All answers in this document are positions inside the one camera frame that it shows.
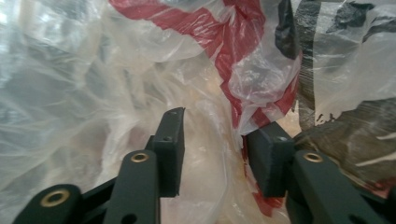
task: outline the transparent plastic bag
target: transparent plastic bag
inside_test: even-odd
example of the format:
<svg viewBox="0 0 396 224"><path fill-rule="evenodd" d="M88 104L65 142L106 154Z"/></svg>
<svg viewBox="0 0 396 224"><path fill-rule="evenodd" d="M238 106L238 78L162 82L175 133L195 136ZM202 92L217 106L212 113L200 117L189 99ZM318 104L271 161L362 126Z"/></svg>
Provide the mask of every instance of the transparent plastic bag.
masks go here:
<svg viewBox="0 0 396 224"><path fill-rule="evenodd" d="M303 49L299 148L383 197L396 185L396 4L293 1Z"/></svg>
<svg viewBox="0 0 396 224"><path fill-rule="evenodd" d="M0 0L0 222L49 186L87 191L114 177L178 106L186 154L163 223L279 220L240 175L239 134L294 98L288 2ZM147 17L129 18L134 3Z"/></svg>

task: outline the plastic sheet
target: plastic sheet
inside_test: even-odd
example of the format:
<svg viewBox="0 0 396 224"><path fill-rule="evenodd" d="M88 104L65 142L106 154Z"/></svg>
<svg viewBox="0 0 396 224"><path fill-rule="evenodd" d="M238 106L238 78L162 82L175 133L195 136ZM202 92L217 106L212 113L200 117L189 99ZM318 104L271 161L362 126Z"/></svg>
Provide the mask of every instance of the plastic sheet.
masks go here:
<svg viewBox="0 0 396 224"><path fill-rule="evenodd" d="M186 154L163 223L287 222L260 213L239 134L292 104L290 19L289 1L0 0L0 222L51 185L114 177L178 106Z"/></svg>
<svg viewBox="0 0 396 224"><path fill-rule="evenodd" d="M386 197L396 185L396 4L293 4L303 49L297 145Z"/></svg>

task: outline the clamp jaw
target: clamp jaw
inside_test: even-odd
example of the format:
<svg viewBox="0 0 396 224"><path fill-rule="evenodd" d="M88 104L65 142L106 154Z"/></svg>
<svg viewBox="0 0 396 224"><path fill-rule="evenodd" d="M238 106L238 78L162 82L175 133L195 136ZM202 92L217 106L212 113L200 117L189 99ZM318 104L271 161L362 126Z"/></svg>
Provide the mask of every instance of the clamp jaw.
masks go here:
<svg viewBox="0 0 396 224"><path fill-rule="evenodd" d="M38 193L14 224L160 224L160 198L179 192L184 108L167 111L146 149L127 154L119 175L81 194L74 185Z"/></svg>
<svg viewBox="0 0 396 224"><path fill-rule="evenodd" d="M396 188L386 200L355 188L323 153L296 150L276 122L247 135L247 156L264 197L287 194L293 224L396 223Z"/></svg>

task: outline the black plastic part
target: black plastic part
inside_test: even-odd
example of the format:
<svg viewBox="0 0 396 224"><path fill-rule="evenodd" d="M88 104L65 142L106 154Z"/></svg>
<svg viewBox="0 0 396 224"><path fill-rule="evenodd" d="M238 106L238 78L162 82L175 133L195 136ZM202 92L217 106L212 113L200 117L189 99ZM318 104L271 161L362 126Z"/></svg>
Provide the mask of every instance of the black plastic part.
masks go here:
<svg viewBox="0 0 396 224"><path fill-rule="evenodd" d="M180 188L184 158L183 115L182 107L164 113L157 132L150 138L151 147L147 147L157 154L161 197L175 197Z"/></svg>
<svg viewBox="0 0 396 224"><path fill-rule="evenodd" d="M396 186L394 186L385 201L385 215L391 223L396 223Z"/></svg>
<svg viewBox="0 0 396 224"><path fill-rule="evenodd" d="M100 224L103 223L105 219L105 214L107 210L107 203L99 205L91 211L84 214L81 224Z"/></svg>
<svg viewBox="0 0 396 224"><path fill-rule="evenodd" d="M307 153L319 155L320 160L308 160ZM298 151L292 170L313 215L312 223L384 223L324 154Z"/></svg>
<svg viewBox="0 0 396 224"><path fill-rule="evenodd" d="M107 202L110 199L111 191L113 191L116 178L113 178L106 183L91 189L82 195L84 201L84 210L88 212L95 207Z"/></svg>
<svg viewBox="0 0 396 224"><path fill-rule="evenodd" d="M296 202L293 198L288 197L286 200L286 208L292 224L309 224L312 223L312 214L309 208L303 204Z"/></svg>
<svg viewBox="0 0 396 224"><path fill-rule="evenodd" d="M265 197L285 196L285 166L294 152L293 140L276 122L247 135L249 165Z"/></svg>
<svg viewBox="0 0 396 224"><path fill-rule="evenodd" d="M148 156L136 162L139 153ZM111 194L105 224L159 224L160 198L158 190L157 156L149 150L126 155Z"/></svg>
<svg viewBox="0 0 396 224"><path fill-rule="evenodd" d="M282 0L277 7L279 25L275 31L275 45L287 58L295 60L300 53L300 45L294 25L290 0Z"/></svg>
<svg viewBox="0 0 396 224"><path fill-rule="evenodd" d="M355 187L355 189L377 214L382 218L387 219L388 223L394 223L389 222L389 218L387 217L388 208L386 207L386 199L374 195L368 189L362 189L360 187Z"/></svg>
<svg viewBox="0 0 396 224"><path fill-rule="evenodd" d="M53 206L43 206L42 200L52 192L60 190L68 193L65 201ZM58 201L57 195L48 202ZM38 193L14 220L14 224L75 224L81 219L81 194L74 185L56 185Z"/></svg>

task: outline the brass insert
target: brass insert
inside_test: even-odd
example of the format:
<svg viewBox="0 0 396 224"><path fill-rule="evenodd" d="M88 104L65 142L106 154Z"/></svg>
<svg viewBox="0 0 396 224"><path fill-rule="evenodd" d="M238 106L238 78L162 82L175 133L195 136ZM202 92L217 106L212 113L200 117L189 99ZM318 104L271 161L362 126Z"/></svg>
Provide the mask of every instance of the brass insert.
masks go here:
<svg viewBox="0 0 396 224"><path fill-rule="evenodd" d="M51 200L51 197L53 196L58 196L57 199ZM47 194L42 200L41 200L41 206L43 207L53 207L58 204L64 203L70 196L70 192L67 189L56 189L53 192L50 192Z"/></svg>
<svg viewBox="0 0 396 224"><path fill-rule="evenodd" d="M131 161L142 162L142 161L146 161L148 159L149 159L149 155L148 154L146 154L146 153L137 153L137 154L134 154L132 156Z"/></svg>
<svg viewBox="0 0 396 224"><path fill-rule="evenodd" d="M312 152L306 153L304 158L312 162L323 162L323 159L318 154Z"/></svg>

